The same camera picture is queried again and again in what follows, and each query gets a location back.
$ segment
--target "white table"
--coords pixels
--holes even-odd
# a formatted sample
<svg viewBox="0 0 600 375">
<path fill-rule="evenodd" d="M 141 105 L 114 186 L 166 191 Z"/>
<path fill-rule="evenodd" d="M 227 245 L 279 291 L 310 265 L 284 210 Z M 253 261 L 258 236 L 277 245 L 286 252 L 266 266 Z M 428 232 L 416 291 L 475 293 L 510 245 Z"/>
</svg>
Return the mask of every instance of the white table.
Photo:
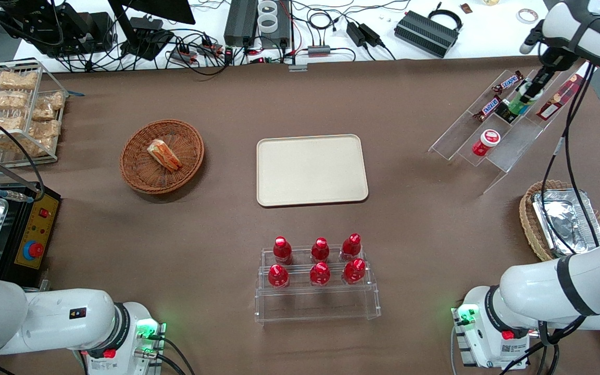
<svg viewBox="0 0 600 375">
<path fill-rule="evenodd" d="M 320 3 L 326 6 L 337 6 L 340 4 L 348 3 L 349 0 L 322 0 Z M 71 5 L 76 11 L 86 12 L 100 12 L 106 11 L 112 16 L 112 10 L 110 9 L 106 0 L 71 0 Z M 318 3 L 317 0 L 304 0 L 305 4 L 312 5 Z M 385 0 L 378 0 L 372 2 L 370 0 L 354 0 L 352 5 L 382 5 L 385 4 Z M 467 3 L 473 10 L 471 14 L 464 14 L 462 9 L 459 7 L 460 3 Z M 407 5 L 407 2 L 399 2 L 390 5 L 391 7 L 397 7 L 402 9 Z M 300 9 L 301 7 L 297 3 L 293 9 L 293 14 L 296 17 L 306 19 L 307 9 Z M 391 52 L 397 59 L 436 59 L 433 55 L 426 53 L 409 43 L 400 40 L 394 35 L 393 29 L 397 22 L 402 19 L 406 10 L 413 10 L 418 14 L 428 15 L 431 10 L 435 9 L 436 2 L 427 1 L 416 1 L 411 0 L 404 10 L 388 10 L 383 8 L 368 9 L 356 14 L 348 14 L 350 17 L 358 21 L 359 23 L 366 23 L 371 29 L 381 35 L 381 40 L 390 48 Z M 543 0 L 502 0 L 500 4 L 494 6 L 486 6 L 482 0 L 443 0 L 441 9 L 452 10 L 460 16 L 464 26 L 460 30 L 457 42 L 448 50 L 445 59 L 464 59 L 464 58 L 479 58 L 479 57 L 509 57 L 509 56 L 520 56 L 519 46 L 529 34 L 529 30 L 533 27 L 533 24 L 524 24 L 517 20 L 516 13 L 522 8 L 529 8 L 535 10 L 540 19 L 543 19 L 547 14 L 547 8 L 543 3 Z M 340 10 L 345 10 L 347 7 L 340 7 Z M 229 5 L 227 3 L 222 4 L 218 9 L 206 9 L 192 7 L 196 24 L 170 24 L 164 21 L 164 29 L 197 29 L 205 31 L 210 36 L 217 38 L 220 43 L 223 44 L 223 31 L 226 25 L 226 19 L 228 16 Z M 136 10 L 127 10 L 129 17 L 141 17 L 142 12 Z M 337 31 L 333 32 L 331 28 L 326 31 L 326 44 L 333 48 L 336 47 L 347 47 L 355 50 L 357 61 L 370 61 L 371 58 L 367 55 L 364 48 L 356 48 L 353 41 L 348 37 L 346 33 L 346 21 L 340 17 L 338 24 L 336 24 Z M 325 17 L 317 16 L 315 23 L 323 22 Z M 454 28 L 455 22 L 448 16 L 438 15 L 433 17 L 438 23 L 447 26 L 448 28 Z M 298 31 L 302 35 L 302 48 L 306 48 L 308 44 L 311 44 L 311 37 L 307 24 L 304 22 L 295 21 L 295 47 L 298 48 L 300 43 L 300 37 Z M 117 33 L 119 41 L 124 41 L 126 38 L 119 26 L 117 27 Z M 184 36 L 190 31 L 175 31 L 176 35 Z M 317 33 L 314 30 L 314 39 L 318 43 Z M 165 51 L 172 50 L 174 45 L 167 45 L 163 52 L 157 56 L 157 64 L 160 68 L 166 65 Z M 391 57 L 381 47 L 370 47 L 370 52 L 376 60 L 390 60 Z M 112 56 L 117 55 L 117 52 L 110 53 Z M 95 53 L 93 61 L 97 61 L 101 57 L 105 56 L 105 53 Z M 21 43 L 15 59 L 23 59 L 26 57 L 34 57 L 40 60 L 45 67 L 51 72 L 62 72 L 67 69 L 54 59 L 49 59 L 45 55 L 41 55 L 36 48 L 26 42 Z M 279 57 L 279 52 L 276 49 L 266 50 L 256 57 Z M 327 57 L 307 57 L 306 52 L 302 52 L 296 59 L 296 64 L 309 64 L 316 62 L 334 62 L 334 61 L 350 61 L 353 59 L 353 54 L 348 51 L 339 51 L 339 53 L 333 52 Z M 236 64 L 239 64 L 241 55 L 235 60 Z M 100 64 L 104 64 L 110 61 L 109 57 L 103 59 Z M 127 56 L 123 59 L 123 65 L 126 66 L 134 61 L 133 56 Z M 109 69 L 115 69 L 118 66 L 118 62 L 114 62 L 107 66 Z M 155 69 L 154 62 L 147 60 L 140 60 L 136 63 L 136 69 Z"/>
</svg>

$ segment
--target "tape roll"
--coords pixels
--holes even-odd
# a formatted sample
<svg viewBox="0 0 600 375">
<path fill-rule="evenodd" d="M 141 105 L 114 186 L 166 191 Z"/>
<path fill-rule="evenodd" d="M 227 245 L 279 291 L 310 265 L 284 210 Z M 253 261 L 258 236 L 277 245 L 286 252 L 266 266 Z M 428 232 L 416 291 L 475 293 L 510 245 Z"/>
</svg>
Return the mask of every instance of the tape roll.
<svg viewBox="0 0 600 375">
<path fill-rule="evenodd" d="M 532 24 L 532 23 L 536 23 L 536 21 L 538 21 L 539 14 L 534 12 L 531 9 L 524 8 L 524 9 L 518 10 L 517 13 L 515 14 L 515 17 L 521 23 Z"/>
<path fill-rule="evenodd" d="M 269 24 L 268 26 L 265 26 L 263 24 L 263 22 L 265 21 L 272 21 L 273 24 Z M 262 33 L 274 33 L 274 31 L 277 30 L 277 15 L 274 14 L 262 14 L 259 15 L 259 19 L 258 19 L 258 24 L 259 24 L 259 31 Z"/>
<path fill-rule="evenodd" d="M 262 0 L 259 3 L 259 15 L 264 14 L 277 15 L 277 3 L 272 0 Z"/>
</svg>

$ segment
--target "brown wicker basket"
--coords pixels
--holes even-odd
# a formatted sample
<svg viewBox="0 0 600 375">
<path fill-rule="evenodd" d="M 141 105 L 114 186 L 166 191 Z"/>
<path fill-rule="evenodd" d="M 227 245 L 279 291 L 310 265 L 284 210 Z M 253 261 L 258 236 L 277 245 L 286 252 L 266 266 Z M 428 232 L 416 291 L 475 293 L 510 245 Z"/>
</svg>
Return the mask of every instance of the brown wicker basket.
<svg viewBox="0 0 600 375">
<path fill-rule="evenodd" d="M 534 185 L 531 185 L 520 200 L 520 221 L 522 223 L 522 228 L 524 229 L 524 235 L 527 237 L 531 249 L 534 250 L 534 253 L 536 253 L 536 256 L 538 256 L 540 260 L 547 261 L 555 258 L 552 256 L 552 252 L 545 242 L 541 224 L 539 224 L 538 218 L 536 218 L 536 212 L 531 204 L 531 195 L 540 192 L 542 184 L 543 181 L 539 181 Z M 570 188 L 571 184 L 562 181 L 548 180 L 547 183 L 545 183 L 546 190 Z M 598 225 L 600 225 L 600 215 L 598 215 L 596 209 L 594 209 L 594 214 L 597 218 Z"/>
<path fill-rule="evenodd" d="M 152 140 L 163 140 L 182 162 L 171 172 L 152 158 L 147 147 Z M 145 194 L 164 194 L 188 182 L 203 163 L 203 138 L 183 121 L 165 119 L 147 124 L 127 141 L 119 157 L 122 178 L 134 190 Z"/>
</svg>

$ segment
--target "yellow control panel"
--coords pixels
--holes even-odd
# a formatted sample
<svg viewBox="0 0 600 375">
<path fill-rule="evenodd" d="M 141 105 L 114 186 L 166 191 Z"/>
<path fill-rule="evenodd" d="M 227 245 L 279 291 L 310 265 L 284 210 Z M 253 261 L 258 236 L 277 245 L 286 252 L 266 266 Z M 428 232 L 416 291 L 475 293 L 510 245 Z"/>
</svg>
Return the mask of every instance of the yellow control panel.
<svg viewBox="0 0 600 375">
<path fill-rule="evenodd" d="M 50 195 L 45 195 L 43 199 L 33 203 L 20 247 L 15 254 L 15 264 L 35 270 L 41 267 L 57 207 L 59 201 Z"/>
</svg>

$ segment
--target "brown table surface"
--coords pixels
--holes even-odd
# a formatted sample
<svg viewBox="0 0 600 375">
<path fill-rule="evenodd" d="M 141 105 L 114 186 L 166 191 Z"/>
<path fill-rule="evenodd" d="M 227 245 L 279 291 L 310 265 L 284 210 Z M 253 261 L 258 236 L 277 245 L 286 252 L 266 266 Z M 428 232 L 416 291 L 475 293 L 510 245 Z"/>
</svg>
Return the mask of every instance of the brown table surface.
<svg viewBox="0 0 600 375">
<path fill-rule="evenodd" d="M 448 374 L 450 307 L 470 288 L 498 283 L 510 266 L 538 261 L 517 207 L 543 178 L 563 120 L 485 195 L 494 174 L 426 151 L 503 69 L 537 66 L 533 59 L 318 64 L 307 73 L 250 66 L 208 81 L 186 70 L 60 74 L 86 96 L 69 101 L 59 161 L 41 167 L 64 199 L 48 250 L 52 288 L 141 302 L 168 323 L 168 337 L 198 375 Z M 120 177 L 119 154 L 138 128 L 164 118 L 198 128 L 205 161 L 178 192 L 140 195 Z M 576 179 L 600 212 L 600 102 L 591 90 L 572 129 Z M 257 204 L 259 140 L 340 133 L 362 140 L 367 200 Z M 551 176 L 567 181 L 563 157 Z M 381 317 L 254 322 L 261 247 L 277 235 L 302 245 L 352 232 L 363 236 L 373 264 Z M 498 373 L 455 358 L 460 374 Z M 538 357 L 532 363 L 517 373 L 535 373 Z M 81 373 L 65 349 L 0 356 L 0 364 L 18 375 Z M 556 373 L 600 374 L 600 332 L 563 340 Z"/>
</svg>

